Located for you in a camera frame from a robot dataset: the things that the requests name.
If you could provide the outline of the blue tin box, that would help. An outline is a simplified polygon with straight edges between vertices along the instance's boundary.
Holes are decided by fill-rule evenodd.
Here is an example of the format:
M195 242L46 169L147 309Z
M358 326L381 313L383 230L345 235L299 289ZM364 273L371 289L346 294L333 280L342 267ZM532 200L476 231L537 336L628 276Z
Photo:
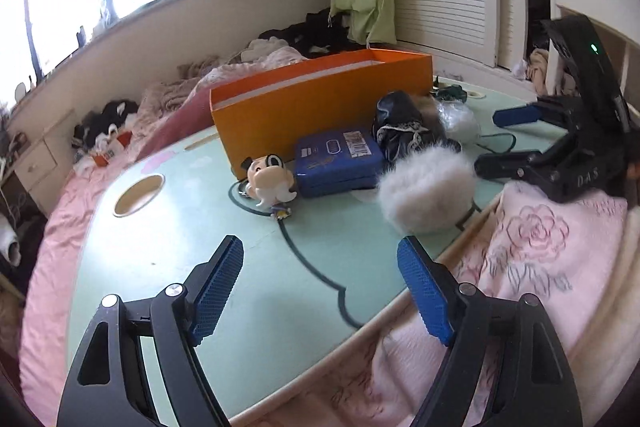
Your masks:
M294 176L305 198L373 188L385 165L378 143L364 128L308 135L295 147Z

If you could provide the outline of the clear crinkled plastic bag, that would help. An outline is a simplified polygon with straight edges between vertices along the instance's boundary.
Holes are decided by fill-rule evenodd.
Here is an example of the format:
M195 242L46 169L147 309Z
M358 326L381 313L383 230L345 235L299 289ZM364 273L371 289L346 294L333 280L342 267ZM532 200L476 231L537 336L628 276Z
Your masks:
M448 139L461 144L474 143L482 134L472 109L459 101L437 101L437 114Z

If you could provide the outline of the orange cardboard box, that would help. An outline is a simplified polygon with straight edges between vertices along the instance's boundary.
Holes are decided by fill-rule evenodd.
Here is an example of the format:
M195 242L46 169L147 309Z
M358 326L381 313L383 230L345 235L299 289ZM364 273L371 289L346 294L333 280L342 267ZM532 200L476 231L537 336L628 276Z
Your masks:
M216 84L209 105L235 178L247 157L295 156L307 135L367 126L376 102L393 91L424 94L434 79L431 55L364 49L314 58Z

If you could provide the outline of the white furry pouch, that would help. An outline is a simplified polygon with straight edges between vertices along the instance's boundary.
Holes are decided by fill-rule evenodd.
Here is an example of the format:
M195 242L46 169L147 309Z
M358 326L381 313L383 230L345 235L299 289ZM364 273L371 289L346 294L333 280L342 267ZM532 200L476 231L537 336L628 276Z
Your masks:
M449 146L433 145L384 172L376 201L398 232L427 234L459 222L472 208L475 189L472 161Z

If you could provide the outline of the white drawer desk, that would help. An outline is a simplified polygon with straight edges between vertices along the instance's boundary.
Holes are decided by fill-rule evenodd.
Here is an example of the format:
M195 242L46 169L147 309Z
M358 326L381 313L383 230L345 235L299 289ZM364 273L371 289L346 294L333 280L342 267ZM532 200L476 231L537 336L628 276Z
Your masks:
M72 138L78 118L73 109L43 130L8 170L2 184L15 176L38 209L47 217L58 203L73 169Z

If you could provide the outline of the black lace-trimmed cloth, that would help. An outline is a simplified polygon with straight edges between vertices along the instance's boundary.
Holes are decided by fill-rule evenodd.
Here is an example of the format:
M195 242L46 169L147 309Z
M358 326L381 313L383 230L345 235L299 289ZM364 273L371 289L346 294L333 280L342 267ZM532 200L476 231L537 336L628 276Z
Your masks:
M405 91L393 91L376 102L372 135L390 165L432 145L452 148L461 145L446 137L439 119L424 120Z

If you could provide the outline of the green cartoon lap table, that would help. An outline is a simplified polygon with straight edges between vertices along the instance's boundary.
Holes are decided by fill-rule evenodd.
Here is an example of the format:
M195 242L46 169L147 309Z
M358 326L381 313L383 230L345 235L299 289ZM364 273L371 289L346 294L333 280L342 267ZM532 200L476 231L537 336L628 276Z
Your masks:
M69 355L105 295L153 297L234 235L244 247L242 270L196 353L224 413L235 416L302 375L404 290L400 236L372 192L300 198L276 221L252 213L235 182L215 130L206 129L108 184L79 259Z

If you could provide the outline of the pink floral blanket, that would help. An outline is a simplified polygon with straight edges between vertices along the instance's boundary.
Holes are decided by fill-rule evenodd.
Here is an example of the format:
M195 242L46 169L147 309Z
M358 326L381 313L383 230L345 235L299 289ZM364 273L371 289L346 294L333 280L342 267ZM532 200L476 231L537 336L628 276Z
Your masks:
M181 78L152 84L142 94L138 113L160 118L175 112L198 91L306 61L303 54L281 39L258 39L253 44L228 61L213 57L184 65Z

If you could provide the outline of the black clothes pile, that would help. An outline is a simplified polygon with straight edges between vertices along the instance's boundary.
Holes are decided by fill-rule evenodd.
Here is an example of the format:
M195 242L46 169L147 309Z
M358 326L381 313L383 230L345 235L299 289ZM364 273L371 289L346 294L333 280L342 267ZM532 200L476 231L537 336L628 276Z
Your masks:
M303 22L287 28L264 31L258 38L285 40L303 57L316 58L363 49L363 44L348 38L348 31L349 14L338 12L331 15L330 9L326 8L317 13L308 13Z

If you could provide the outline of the green toy race car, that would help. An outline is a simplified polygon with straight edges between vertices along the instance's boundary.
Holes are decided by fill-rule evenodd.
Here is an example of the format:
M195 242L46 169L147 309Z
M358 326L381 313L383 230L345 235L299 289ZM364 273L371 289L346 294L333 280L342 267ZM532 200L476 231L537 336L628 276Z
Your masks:
M468 92L458 84L437 83L432 89L431 95L439 102L460 102L464 104L468 99Z

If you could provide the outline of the brown furry pouch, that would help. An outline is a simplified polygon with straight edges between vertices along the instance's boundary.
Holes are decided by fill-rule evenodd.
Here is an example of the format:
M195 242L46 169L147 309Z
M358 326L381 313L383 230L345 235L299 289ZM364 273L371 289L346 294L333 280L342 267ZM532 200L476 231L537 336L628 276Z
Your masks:
M411 100L424 120L437 119L439 117L438 102L431 95L413 95Z

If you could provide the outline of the cartoon head figurine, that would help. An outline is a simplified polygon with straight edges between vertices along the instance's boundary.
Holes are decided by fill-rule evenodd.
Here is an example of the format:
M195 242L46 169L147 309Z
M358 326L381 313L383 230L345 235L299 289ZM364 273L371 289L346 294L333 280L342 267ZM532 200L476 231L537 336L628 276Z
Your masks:
M246 180L240 184L240 195L253 199L258 211L265 211L271 217L282 221L291 216L290 204L296 199L293 173L277 154L251 158L242 161Z

